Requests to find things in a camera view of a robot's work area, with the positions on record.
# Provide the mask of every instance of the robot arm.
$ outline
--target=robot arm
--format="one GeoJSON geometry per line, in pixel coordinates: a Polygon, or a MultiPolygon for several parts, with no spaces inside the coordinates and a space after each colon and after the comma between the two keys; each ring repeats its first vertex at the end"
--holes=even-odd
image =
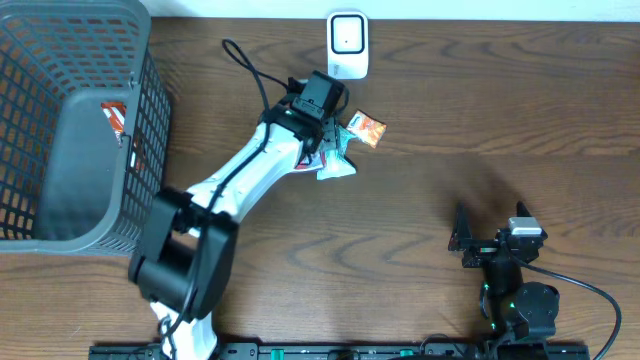
{"type": "Polygon", "coordinates": [[[155,196],[129,280],[151,303],[163,335],[179,322],[163,336],[170,359],[210,357],[217,345],[211,313],[231,274],[238,224],[271,185],[317,151],[322,124],[343,90],[342,83],[314,72],[299,95],[263,114],[247,145],[215,174],[187,192],[163,189],[155,196]],[[198,237],[197,248],[173,239],[173,231],[198,237]]]}

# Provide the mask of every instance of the white background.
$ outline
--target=white background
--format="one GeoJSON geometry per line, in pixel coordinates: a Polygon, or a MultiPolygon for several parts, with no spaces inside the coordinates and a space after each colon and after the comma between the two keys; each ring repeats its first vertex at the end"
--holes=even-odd
{"type": "Polygon", "coordinates": [[[640,0],[141,0],[152,16],[640,21],[640,0]]]}

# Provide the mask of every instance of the basket bottom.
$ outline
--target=basket bottom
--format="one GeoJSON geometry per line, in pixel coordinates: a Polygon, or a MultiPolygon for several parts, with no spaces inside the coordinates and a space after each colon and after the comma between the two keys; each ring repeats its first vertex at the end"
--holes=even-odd
{"type": "Polygon", "coordinates": [[[128,89],[84,89],[63,103],[51,149],[33,237],[71,240],[105,216],[120,149],[101,103],[126,104],[128,89]]]}

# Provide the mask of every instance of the basket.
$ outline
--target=basket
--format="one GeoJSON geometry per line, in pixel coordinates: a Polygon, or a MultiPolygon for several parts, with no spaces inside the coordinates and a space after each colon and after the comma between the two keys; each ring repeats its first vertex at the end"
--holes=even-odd
{"type": "Polygon", "coordinates": [[[150,30],[135,0],[0,0],[0,252],[133,252],[171,111],[150,30]]]}

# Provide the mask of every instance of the wooden tabletop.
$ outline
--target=wooden tabletop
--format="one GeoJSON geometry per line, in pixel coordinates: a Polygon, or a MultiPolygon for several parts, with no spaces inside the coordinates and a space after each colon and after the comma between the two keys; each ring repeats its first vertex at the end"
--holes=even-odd
{"type": "MultiPolygon", "coordinates": [[[[154,19],[151,48],[175,99],[166,183],[217,170],[255,129],[251,75],[231,37],[281,79],[326,69],[324,21],[154,19]]],[[[350,143],[355,176],[278,181],[242,223],[220,333],[263,341],[418,341],[490,331],[482,272],[449,253],[454,207],[492,236],[522,199],[549,234],[535,265],[590,282],[622,307],[611,359],[640,351],[640,24],[371,21],[369,74],[346,81],[347,118],[388,125],[350,143]]],[[[267,82],[271,102],[282,89],[267,82]]],[[[146,342],[156,321],[127,259],[0,257],[0,358],[86,359],[146,342]]],[[[609,336],[604,299],[560,291],[554,340],[609,336]]]]}

